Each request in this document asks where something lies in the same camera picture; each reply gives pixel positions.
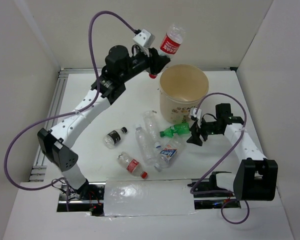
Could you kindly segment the green soda bottle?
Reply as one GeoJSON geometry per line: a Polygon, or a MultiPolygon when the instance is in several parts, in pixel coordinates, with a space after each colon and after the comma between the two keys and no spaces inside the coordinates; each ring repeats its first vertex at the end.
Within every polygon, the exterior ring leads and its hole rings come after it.
{"type": "Polygon", "coordinates": [[[168,137],[173,138],[174,136],[178,135],[186,135],[190,133],[190,127],[187,122],[179,123],[171,125],[170,127],[166,128],[163,131],[159,132],[161,138],[168,137]]]}

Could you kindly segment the blue white label bottle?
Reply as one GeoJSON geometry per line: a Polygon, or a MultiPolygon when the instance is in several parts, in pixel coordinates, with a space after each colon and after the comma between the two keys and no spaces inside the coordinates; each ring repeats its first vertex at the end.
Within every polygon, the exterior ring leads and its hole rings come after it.
{"type": "Polygon", "coordinates": [[[174,136],[158,153],[154,163],[154,168],[158,172],[161,172],[163,169],[168,168],[172,160],[179,156],[184,148],[184,140],[178,135],[174,136]]]}

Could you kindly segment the black label small bottle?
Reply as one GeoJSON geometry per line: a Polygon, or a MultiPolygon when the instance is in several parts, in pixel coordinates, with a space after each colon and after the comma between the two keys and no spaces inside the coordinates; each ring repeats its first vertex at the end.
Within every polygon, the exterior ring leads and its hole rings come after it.
{"type": "Polygon", "coordinates": [[[121,127],[118,129],[114,129],[103,138],[103,143],[109,149],[113,149],[120,143],[128,133],[128,129],[126,127],[121,127]]]}

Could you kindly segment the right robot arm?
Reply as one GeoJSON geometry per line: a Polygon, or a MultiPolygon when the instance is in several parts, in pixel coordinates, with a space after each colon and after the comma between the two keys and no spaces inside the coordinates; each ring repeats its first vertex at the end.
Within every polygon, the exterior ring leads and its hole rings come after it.
{"type": "Polygon", "coordinates": [[[278,164],[257,148],[245,130],[244,120],[234,116],[229,103],[215,107],[215,121],[205,121],[202,111],[191,108],[190,144],[202,146],[210,135],[225,136],[234,148],[240,161],[236,173],[213,171],[209,178],[208,190],[213,196],[220,196],[225,190],[234,193],[239,200],[272,201],[276,194],[278,164]]]}

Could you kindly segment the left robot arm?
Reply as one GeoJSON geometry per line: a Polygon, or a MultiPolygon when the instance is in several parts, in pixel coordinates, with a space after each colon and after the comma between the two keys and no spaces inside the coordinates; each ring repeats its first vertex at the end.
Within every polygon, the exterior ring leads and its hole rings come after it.
{"type": "Polygon", "coordinates": [[[42,153],[61,172],[71,187],[71,194],[78,200],[87,197],[89,182],[83,176],[77,164],[79,156],[72,151],[72,146],[86,127],[104,110],[109,108],[125,91],[125,83],[147,71],[155,76],[171,61],[170,57],[154,47],[148,52],[138,45],[131,48],[132,55],[123,45],[113,46],[105,58],[105,66],[99,79],[80,104],[50,130],[44,128],[37,133],[42,153]]]}

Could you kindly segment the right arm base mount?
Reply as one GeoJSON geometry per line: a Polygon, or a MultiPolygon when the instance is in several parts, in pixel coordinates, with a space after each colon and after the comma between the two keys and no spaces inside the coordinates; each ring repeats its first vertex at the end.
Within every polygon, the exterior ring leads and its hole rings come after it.
{"type": "Polygon", "coordinates": [[[211,192],[204,194],[197,194],[197,192],[208,192],[218,190],[218,188],[212,180],[208,178],[204,179],[194,189],[194,209],[195,210],[209,210],[209,209],[221,209],[224,203],[228,203],[230,200],[235,199],[235,196],[229,192],[211,192]]]}

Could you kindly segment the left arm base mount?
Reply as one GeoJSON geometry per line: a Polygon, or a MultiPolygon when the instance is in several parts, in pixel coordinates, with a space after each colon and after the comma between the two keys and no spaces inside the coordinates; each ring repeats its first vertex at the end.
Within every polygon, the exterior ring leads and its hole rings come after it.
{"type": "Polygon", "coordinates": [[[59,213],[86,212],[94,217],[103,217],[105,182],[90,182],[87,190],[80,194],[73,188],[67,189],[64,180],[52,187],[58,190],[57,209],[59,213]]]}

